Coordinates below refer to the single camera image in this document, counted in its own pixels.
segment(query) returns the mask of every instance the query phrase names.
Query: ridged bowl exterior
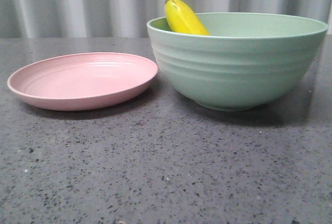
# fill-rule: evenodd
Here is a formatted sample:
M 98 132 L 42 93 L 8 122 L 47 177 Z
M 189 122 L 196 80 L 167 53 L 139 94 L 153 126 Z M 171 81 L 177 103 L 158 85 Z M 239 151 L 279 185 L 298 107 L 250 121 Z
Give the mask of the ridged bowl exterior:
M 215 13 L 213 20 L 222 14 L 227 13 Z M 213 26 L 205 15 L 199 15 L 202 22 Z M 299 83 L 327 30 L 325 23 L 305 20 L 321 29 L 285 37 L 227 37 L 174 33 L 164 18 L 147 26 L 157 64 L 179 93 L 207 108 L 236 111 L 273 101 Z

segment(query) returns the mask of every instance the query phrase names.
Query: speckled countertop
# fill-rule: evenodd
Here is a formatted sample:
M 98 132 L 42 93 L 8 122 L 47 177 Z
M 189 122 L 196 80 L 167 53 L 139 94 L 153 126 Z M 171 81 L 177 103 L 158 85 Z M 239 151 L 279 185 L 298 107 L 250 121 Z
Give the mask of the speckled countertop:
M 125 103 L 38 109 L 7 88 L 24 65 L 110 51 L 154 60 L 149 39 L 0 39 L 0 223 L 332 223 L 332 36 L 301 83 L 224 113 L 159 72 Z

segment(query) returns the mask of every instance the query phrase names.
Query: plate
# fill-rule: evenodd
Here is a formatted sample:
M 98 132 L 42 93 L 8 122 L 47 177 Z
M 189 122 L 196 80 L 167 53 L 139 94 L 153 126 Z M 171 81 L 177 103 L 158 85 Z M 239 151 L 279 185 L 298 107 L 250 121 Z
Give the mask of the plate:
M 112 106 L 145 91 L 155 62 L 126 53 L 81 53 L 32 63 L 7 81 L 22 101 L 44 109 L 78 111 Z

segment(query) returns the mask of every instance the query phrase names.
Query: banana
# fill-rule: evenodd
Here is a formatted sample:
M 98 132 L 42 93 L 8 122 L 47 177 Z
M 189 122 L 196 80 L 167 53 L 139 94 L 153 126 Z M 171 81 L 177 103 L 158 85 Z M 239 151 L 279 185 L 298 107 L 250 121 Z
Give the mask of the banana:
M 174 32 L 209 35 L 194 11 L 182 0 L 166 0 L 165 15 L 168 25 Z

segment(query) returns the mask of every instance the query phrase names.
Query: green bowl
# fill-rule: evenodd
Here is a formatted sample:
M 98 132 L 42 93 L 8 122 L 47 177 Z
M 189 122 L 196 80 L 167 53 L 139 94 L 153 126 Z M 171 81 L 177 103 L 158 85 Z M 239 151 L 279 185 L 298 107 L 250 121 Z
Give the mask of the green bowl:
M 328 25 L 289 15 L 197 14 L 211 36 L 172 32 L 165 17 L 147 29 L 161 72 L 182 95 L 214 110 L 271 102 L 308 70 Z

